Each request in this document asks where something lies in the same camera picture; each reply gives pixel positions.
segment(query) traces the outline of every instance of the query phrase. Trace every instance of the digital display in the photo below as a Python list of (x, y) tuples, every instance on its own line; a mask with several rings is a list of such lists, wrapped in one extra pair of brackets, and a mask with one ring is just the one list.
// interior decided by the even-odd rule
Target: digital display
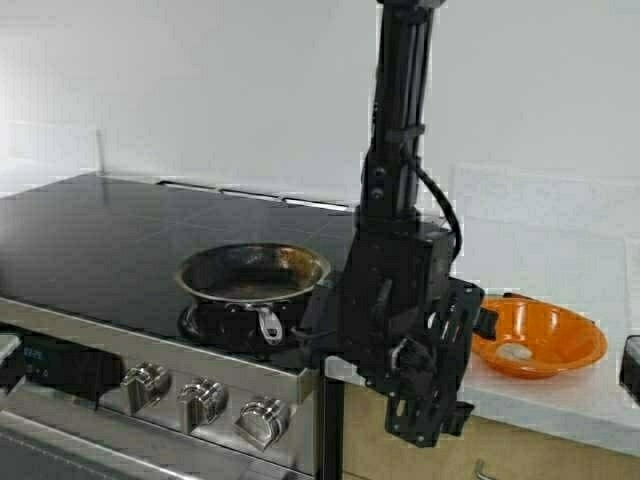
[(44, 361), (44, 353), (41, 350), (36, 350), (31, 347), (24, 347), (24, 356), (25, 358), (30, 358), (33, 360), (38, 360), (40, 362)]

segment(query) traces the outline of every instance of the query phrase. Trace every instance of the black robotic arm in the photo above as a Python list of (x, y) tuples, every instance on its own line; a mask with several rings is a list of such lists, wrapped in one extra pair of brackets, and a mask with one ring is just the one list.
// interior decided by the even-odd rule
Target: black robotic arm
[[(457, 392), (472, 334), (495, 337), (476, 285), (450, 276), (462, 234), (446, 195), (417, 157), (435, 9), (441, 0), (384, 5), (373, 137), (356, 234), (344, 271), (316, 288), (298, 332), (309, 364), (337, 355), (388, 397), (386, 430), (419, 447), (460, 435), (473, 406)], [(416, 209), (419, 181), (450, 229)]]

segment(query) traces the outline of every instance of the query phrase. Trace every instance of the cabinet handle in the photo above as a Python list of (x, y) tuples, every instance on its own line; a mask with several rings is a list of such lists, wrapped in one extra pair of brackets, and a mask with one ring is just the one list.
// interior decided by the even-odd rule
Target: cabinet handle
[(475, 480), (497, 480), (494, 477), (490, 477), (489, 475), (486, 475), (485, 473), (482, 472), (482, 470), (484, 470), (484, 460), (478, 460), (476, 462), (476, 469), (474, 471)]

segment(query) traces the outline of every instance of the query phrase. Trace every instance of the white wall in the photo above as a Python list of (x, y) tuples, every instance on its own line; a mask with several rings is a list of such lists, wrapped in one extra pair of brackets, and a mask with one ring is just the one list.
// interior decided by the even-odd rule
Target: white wall
[(4, 116), (97, 126), (111, 172), (357, 198), (375, 15), (372, 0), (0, 0)]
[[(615, 341), (640, 319), (637, 4), (451, 0), (427, 104), (459, 273)], [(116, 173), (353, 200), (375, 18), (374, 0), (0, 0), (0, 119), (98, 128)]]

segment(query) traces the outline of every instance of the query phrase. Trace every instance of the white countertop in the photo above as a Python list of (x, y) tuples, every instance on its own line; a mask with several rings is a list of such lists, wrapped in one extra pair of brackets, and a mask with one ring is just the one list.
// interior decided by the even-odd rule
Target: white countertop
[[(622, 351), (610, 345), (595, 366), (544, 380), (506, 377), (474, 354), (460, 399), (479, 417), (640, 456), (640, 407), (618, 384)], [(328, 362), (328, 376), (364, 385), (354, 372), (339, 359)]]

